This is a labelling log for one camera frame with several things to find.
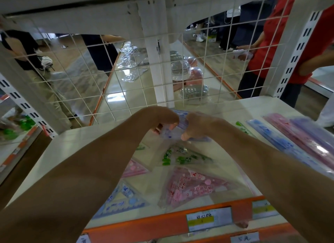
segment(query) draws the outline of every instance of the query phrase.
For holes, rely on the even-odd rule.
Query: hand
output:
[[[183,141],[189,138],[201,138],[206,136],[209,124],[215,119],[210,115],[203,114],[201,112],[191,112],[187,115],[187,120],[189,122],[188,128],[182,134],[181,139]],[[169,127],[170,130],[174,129],[177,124],[173,124]]]
[[[314,72],[318,68],[316,60],[314,58],[307,60],[299,66],[298,73],[300,76],[306,76]]]
[[[179,124],[179,116],[170,110],[168,107],[147,107],[144,108],[147,117],[152,119],[152,127],[151,130],[156,133],[160,134],[162,129],[162,125],[164,124],[173,124],[177,126]]]
[[[256,48],[256,46],[253,44],[251,46],[249,45],[244,45],[244,46],[240,46],[240,47],[236,47],[236,49],[244,49],[244,50],[248,50],[249,49],[249,52],[252,53],[253,55],[256,53],[257,49],[254,49]],[[247,55],[240,55],[238,56],[238,59],[241,60],[241,61],[245,61],[247,59]]]

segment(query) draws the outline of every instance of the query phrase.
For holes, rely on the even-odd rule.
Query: black pants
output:
[[[240,97],[245,99],[245,98],[250,98],[251,96],[257,97],[260,95],[260,92],[262,89],[261,86],[263,86],[265,79],[262,77],[259,77],[259,79],[257,80],[257,77],[258,76],[255,75],[253,72],[244,73],[244,76],[242,77],[239,87],[238,87],[238,91],[239,91],[238,94],[240,95]],[[302,88],[302,84],[287,84],[280,99],[284,101],[286,104],[288,104],[289,106],[294,108],[301,88]]]
[[[230,24],[232,18],[225,18],[225,23]],[[238,23],[240,20],[240,16],[233,17],[232,24]],[[231,43],[236,35],[236,30],[238,29],[238,25],[226,26],[223,31],[223,38],[220,41],[221,48],[223,50],[228,50],[231,47]]]

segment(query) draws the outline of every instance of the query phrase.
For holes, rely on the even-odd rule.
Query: khaki pants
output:
[[[33,87],[37,88],[39,90],[39,92],[49,102],[52,103],[52,105],[54,106],[54,108],[57,111],[57,118],[58,119],[64,118],[63,121],[69,127],[72,126],[71,122],[67,118],[68,117],[73,117],[74,113],[71,111],[70,105],[66,101],[64,101],[64,100],[66,100],[66,98],[63,95],[61,95],[59,92],[57,92],[57,89],[55,89],[55,87],[53,87],[51,83],[49,83],[49,84],[51,85],[52,88],[46,82],[41,83],[41,81],[44,81],[44,80],[35,71],[26,70],[25,72],[28,74],[31,81],[35,82]],[[41,71],[39,71],[39,73],[46,80],[51,79],[51,73],[49,71],[42,71],[41,70]]]

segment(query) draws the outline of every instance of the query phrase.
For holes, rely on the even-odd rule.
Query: person in red shirt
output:
[[[270,67],[277,46],[269,46],[277,45],[279,43],[288,20],[287,17],[282,19],[280,17],[290,14],[294,1],[295,0],[278,0],[275,9],[270,15],[270,18],[277,18],[269,19],[265,22],[263,32],[258,40],[250,47],[249,45],[237,47],[237,49],[254,49],[251,51],[254,54],[254,57],[249,61],[246,72],[244,73],[238,88],[238,94],[243,99],[259,96],[261,86],[263,86],[265,77],[268,73],[268,69],[263,69],[261,71],[259,69]],[[294,72],[292,73],[290,80],[281,95],[281,100],[291,107],[296,105],[302,85],[307,82],[314,70],[320,67],[334,65],[334,51],[329,51],[323,54],[326,48],[334,40],[333,20],[334,5],[323,11],[302,55],[298,60]],[[240,60],[245,60],[245,55],[241,55],[238,58]]]

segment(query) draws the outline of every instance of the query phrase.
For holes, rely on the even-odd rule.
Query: wire mesh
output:
[[[281,28],[284,27],[293,5],[293,0],[282,1],[285,1],[284,4],[279,4],[279,8],[283,6],[282,10],[273,10],[275,1],[257,0],[256,3],[244,3],[248,8],[250,5],[256,6],[253,10],[254,18],[245,20],[242,15],[247,11],[246,8],[236,6],[237,0],[234,0],[233,8],[229,11],[220,14],[210,11],[210,17],[200,21],[193,20],[193,25],[189,24],[181,33],[160,34],[178,38],[169,44],[170,61],[160,61],[157,64],[170,63],[173,75],[173,68],[181,63],[181,75],[175,75],[175,79],[173,76],[170,84],[163,83],[164,93],[168,92],[168,85],[173,85],[175,107],[196,110],[196,107],[203,104],[225,103],[258,96],[259,92],[256,91],[264,87],[264,72],[277,68],[268,64],[273,58],[270,49],[281,45]],[[219,16],[224,17],[223,21],[219,20]],[[44,31],[35,23],[34,18],[28,19],[39,37],[43,38],[43,45],[39,47],[42,52],[19,52],[19,55],[12,55],[7,60],[14,58],[18,62],[31,64],[32,68],[25,70],[30,72],[28,85],[42,98],[41,103],[52,104],[56,108],[59,119],[69,119],[72,125],[83,127],[123,120],[143,107],[158,104],[158,87],[154,85],[152,78],[155,73],[151,72],[152,66],[156,64],[149,63],[146,47],[152,45],[146,45],[147,37],[124,39],[122,34],[117,34],[120,37],[72,34],[64,21],[67,31],[63,33],[67,33],[67,36],[65,34],[62,37],[46,39],[43,36]],[[266,26],[271,26],[267,30],[274,30],[274,33],[265,38],[264,43],[252,47]],[[237,37],[242,37],[245,29],[251,37],[238,41]],[[6,30],[4,34],[11,37]],[[243,46],[242,42],[247,45],[245,52],[264,55],[262,59],[256,56],[256,61],[261,61],[260,68],[250,68],[249,60],[241,61],[233,51],[229,51],[229,48]],[[31,59],[38,56],[41,60],[43,56],[49,57],[52,65],[43,66],[41,62],[36,66]],[[255,76],[253,84],[250,82],[246,86],[240,85],[245,76]],[[198,93],[190,95],[185,92],[186,89],[194,87]]]

